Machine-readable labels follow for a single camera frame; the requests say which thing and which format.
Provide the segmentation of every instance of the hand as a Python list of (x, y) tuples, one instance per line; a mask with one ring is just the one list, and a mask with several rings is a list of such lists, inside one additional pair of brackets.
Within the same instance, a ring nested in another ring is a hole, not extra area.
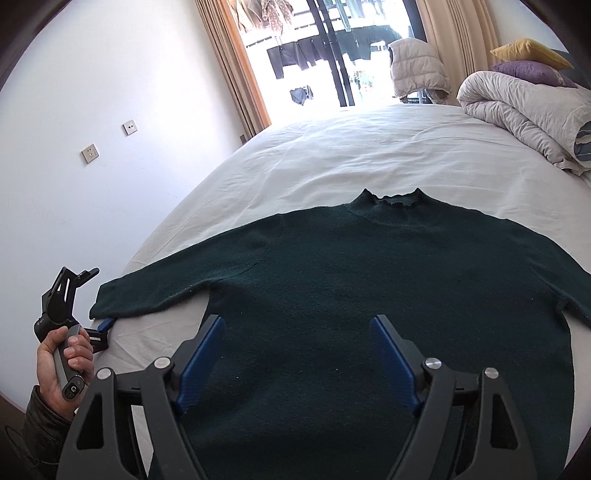
[[(39, 393), (45, 403), (58, 415), (72, 421), (75, 409), (82, 402), (84, 391), (74, 401), (64, 400), (61, 396), (61, 386), (53, 362), (53, 352), (66, 339), (67, 333), (68, 328), (65, 326), (52, 330), (39, 345), (37, 349), (37, 379), (39, 380)], [(68, 365), (81, 372), (84, 382), (88, 385), (95, 375), (95, 366), (92, 363), (92, 346), (87, 331), (80, 328), (80, 334), (70, 337), (68, 345), (68, 348), (64, 350)]]

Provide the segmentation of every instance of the white puffer jacket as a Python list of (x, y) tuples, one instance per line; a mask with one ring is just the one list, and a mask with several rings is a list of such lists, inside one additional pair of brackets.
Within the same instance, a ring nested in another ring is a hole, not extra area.
[(426, 90), (433, 103), (445, 102), (451, 92), (449, 77), (431, 45), (417, 38), (402, 38), (388, 49), (396, 97), (404, 101), (407, 95)]

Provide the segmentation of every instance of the hanging clothes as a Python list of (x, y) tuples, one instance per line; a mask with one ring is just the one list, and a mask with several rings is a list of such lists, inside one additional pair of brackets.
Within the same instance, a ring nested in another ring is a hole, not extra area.
[(298, 42), (292, 41), (284, 45), (269, 48), (267, 55), (269, 55), (269, 61), (271, 62), (271, 67), (277, 80), (284, 77), (283, 67), (298, 65), (302, 70), (308, 69), (306, 56), (302, 52)]
[(382, 0), (369, 0), (369, 3), (373, 5), (376, 14), (382, 18), (386, 18), (386, 12), (384, 11)]
[[(336, 0), (324, 0), (324, 4), (328, 9), (338, 8)], [(347, 0), (346, 5), (349, 7), (349, 12), (351, 12), (351, 18), (365, 18), (361, 0)]]
[(297, 44), (300, 46), (306, 61), (313, 67), (317, 61), (328, 60), (331, 56), (331, 52), (328, 50), (329, 47), (324, 45), (320, 35), (302, 38), (297, 41)]
[(389, 25), (370, 25), (368, 27), (353, 28), (350, 32), (339, 30), (336, 32), (341, 52), (349, 56), (350, 61), (370, 60), (371, 44), (379, 41), (386, 45), (400, 40), (402, 36)]
[(305, 87), (298, 87), (290, 90), (291, 100), (298, 105), (304, 105), (306, 100), (314, 100), (314, 93), (312, 93), (312, 89), (310, 85), (306, 85)]
[(228, 0), (230, 11), (242, 33), (262, 30), (269, 25), (262, 19), (261, 0)]
[(262, 19), (269, 21), (269, 30), (276, 36), (293, 22), (294, 8), (287, 0), (262, 0), (261, 9)]

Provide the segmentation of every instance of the comforter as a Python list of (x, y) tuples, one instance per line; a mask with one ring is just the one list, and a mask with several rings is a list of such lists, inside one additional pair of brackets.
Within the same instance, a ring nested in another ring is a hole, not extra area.
[(591, 90), (476, 72), (464, 81), (457, 99), (468, 115), (509, 131), (556, 167), (576, 175), (591, 170), (579, 146), (591, 122)]

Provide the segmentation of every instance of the dark green sweater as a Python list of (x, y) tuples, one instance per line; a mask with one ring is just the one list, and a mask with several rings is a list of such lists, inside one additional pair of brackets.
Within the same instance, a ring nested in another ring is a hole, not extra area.
[(185, 416), (212, 480), (382, 480), (411, 424), (373, 357), (369, 320), (451, 368), (505, 376), (539, 478), (564, 466), (574, 379), (563, 308), (591, 318), (591, 275), (548, 238), (420, 190), (274, 215), (100, 288), (131, 317), (210, 289), (223, 358)]

